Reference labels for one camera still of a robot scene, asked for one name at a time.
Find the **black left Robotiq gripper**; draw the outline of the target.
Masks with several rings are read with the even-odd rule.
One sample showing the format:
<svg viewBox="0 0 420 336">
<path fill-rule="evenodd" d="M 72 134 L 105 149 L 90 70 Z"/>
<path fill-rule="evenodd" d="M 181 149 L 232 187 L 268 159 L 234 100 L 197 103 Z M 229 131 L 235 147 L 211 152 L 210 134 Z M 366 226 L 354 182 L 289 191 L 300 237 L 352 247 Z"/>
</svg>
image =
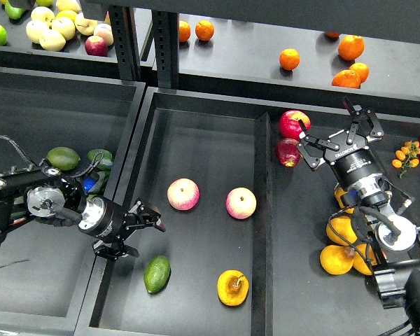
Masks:
<svg viewBox="0 0 420 336">
<path fill-rule="evenodd" d="M 92 249 L 96 256 L 107 260 L 139 257 L 135 248 L 126 245 L 123 235 L 125 229 L 132 232 L 144 228 L 166 231 L 160 210 L 141 198 L 137 198 L 132 208 L 125 213 L 119 204 L 103 197 L 93 197 L 87 201 L 81 216 L 79 231 L 99 239 L 92 243 Z"/>
</svg>

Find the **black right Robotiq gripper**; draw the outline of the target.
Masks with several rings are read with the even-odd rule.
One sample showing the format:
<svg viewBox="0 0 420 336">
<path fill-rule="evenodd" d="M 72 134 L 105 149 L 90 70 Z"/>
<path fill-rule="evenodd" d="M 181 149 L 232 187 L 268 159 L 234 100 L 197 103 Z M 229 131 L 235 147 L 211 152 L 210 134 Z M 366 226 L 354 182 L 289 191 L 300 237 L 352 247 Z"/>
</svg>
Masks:
<svg viewBox="0 0 420 336">
<path fill-rule="evenodd" d="M 384 131 L 375 112 L 370 108 L 353 105 L 342 98 L 344 108 L 351 116 L 348 130 L 331 134 L 328 139 L 312 136 L 302 120 L 298 120 L 301 132 L 296 148 L 312 171 L 323 163 L 330 165 L 340 187 L 358 196 L 373 196 L 381 193 L 378 180 L 382 177 L 369 143 L 381 141 Z"/>
</svg>

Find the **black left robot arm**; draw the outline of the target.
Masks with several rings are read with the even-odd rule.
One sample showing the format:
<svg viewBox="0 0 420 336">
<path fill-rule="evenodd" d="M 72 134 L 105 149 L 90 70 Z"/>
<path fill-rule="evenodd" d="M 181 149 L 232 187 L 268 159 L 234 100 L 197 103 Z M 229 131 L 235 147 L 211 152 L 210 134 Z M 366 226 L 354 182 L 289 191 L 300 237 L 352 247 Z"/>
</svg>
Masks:
<svg viewBox="0 0 420 336">
<path fill-rule="evenodd" d="M 0 135 L 28 164 L 0 172 L 0 245 L 7 234 L 31 221 L 53 226 L 76 226 L 80 232 L 95 239 L 92 248 L 96 256 L 117 260 L 139 253 L 125 241 L 137 230 L 153 227 L 161 232 L 165 227 L 157 207 L 137 199 L 126 210 L 101 196 L 89 194 L 88 177 L 93 169 L 106 162 L 105 152 L 97 150 L 90 165 L 74 175 L 65 174 L 52 160 L 35 163 L 8 136 Z"/>
</svg>

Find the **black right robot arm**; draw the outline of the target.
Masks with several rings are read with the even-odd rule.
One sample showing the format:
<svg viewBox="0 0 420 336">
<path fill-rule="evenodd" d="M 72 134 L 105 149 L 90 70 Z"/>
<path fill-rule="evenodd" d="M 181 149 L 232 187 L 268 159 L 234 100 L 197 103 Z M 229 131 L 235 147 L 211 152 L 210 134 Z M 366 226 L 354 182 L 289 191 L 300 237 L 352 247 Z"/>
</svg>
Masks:
<svg viewBox="0 0 420 336">
<path fill-rule="evenodd" d="M 358 224 L 353 230 L 366 244 L 359 256 L 372 273 L 383 308 L 405 310 L 408 320 L 387 335 L 406 326 L 410 327 L 407 335 L 420 335 L 420 225 L 403 217 L 414 199 L 401 192 L 404 200 L 393 208 L 391 197 L 397 188 L 370 150 L 370 144 L 384 135 L 379 120 L 374 111 L 354 106 L 347 98 L 343 105 L 351 116 L 349 128 L 320 139 L 300 122 L 297 149 L 311 170 L 324 163 L 330 166 L 345 191 L 343 207 L 330 218 L 354 210 Z"/>
</svg>

